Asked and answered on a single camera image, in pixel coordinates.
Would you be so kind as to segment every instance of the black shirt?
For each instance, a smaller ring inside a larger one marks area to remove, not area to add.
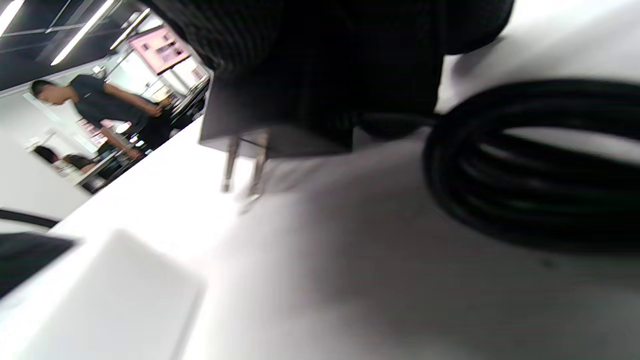
[[[107,94],[104,91],[104,82],[100,79],[78,75],[69,85],[80,98],[80,101],[74,103],[78,113],[99,129],[103,128],[100,121],[108,119],[130,122],[133,130],[139,131],[149,120],[149,115],[135,105]]]

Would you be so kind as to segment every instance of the man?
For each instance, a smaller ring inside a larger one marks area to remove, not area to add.
[[[170,137],[170,114],[142,96],[130,94],[89,75],[76,76],[68,86],[58,86],[46,80],[31,84],[31,93],[41,101],[62,105],[71,100],[76,110],[88,122],[100,129],[109,143],[122,149],[130,158],[142,154],[124,143],[120,137],[104,129],[102,120],[130,122],[138,138],[151,149],[157,149]]]

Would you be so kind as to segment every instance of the wall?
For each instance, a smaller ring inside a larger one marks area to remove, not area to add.
[[[0,208],[52,218],[65,218],[89,194],[61,178],[44,160],[27,153],[0,131]],[[0,221],[0,232],[16,231],[16,223]]]

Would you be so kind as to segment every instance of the black object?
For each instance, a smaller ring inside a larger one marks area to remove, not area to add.
[[[556,127],[640,140],[640,86],[519,83],[479,94],[443,117],[424,151],[431,194],[484,234],[570,252],[637,250],[640,167],[505,135]]]
[[[0,209],[0,219],[51,228],[58,222],[37,215]],[[73,242],[35,233],[0,234],[0,298],[47,266]]]
[[[464,54],[493,42],[509,23],[515,0],[446,1],[447,54]]]
[[[38,215],[21,213],[19,211],[0,209],[0,220],[10,220],[16,222],[24,222],[26,224],[33,224],[46,228],[52,228],[58,225],[58,221],[51,220],[50,218],[41,217]]]
[[[216,72],[202,143],[224,149],[216,139],[268,128],[270,158],[335,154],[351,150],[353,127],[336,126],[346,115],[432,113],[444,56],[442,11],[440,1],[286,1],[269,55],[233,76]],[[397,138],[416,127],[364,129]]]

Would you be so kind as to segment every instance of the ceiling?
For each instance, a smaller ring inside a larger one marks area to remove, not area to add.
[[[104,1],[25,0],[0,37],[0,91],[115,53],[109,47],[124,31],[122,25],[140,10],[134,1],[116,1],[60,64],[49,65]],[[0,0],[0,12],[9,2]]]

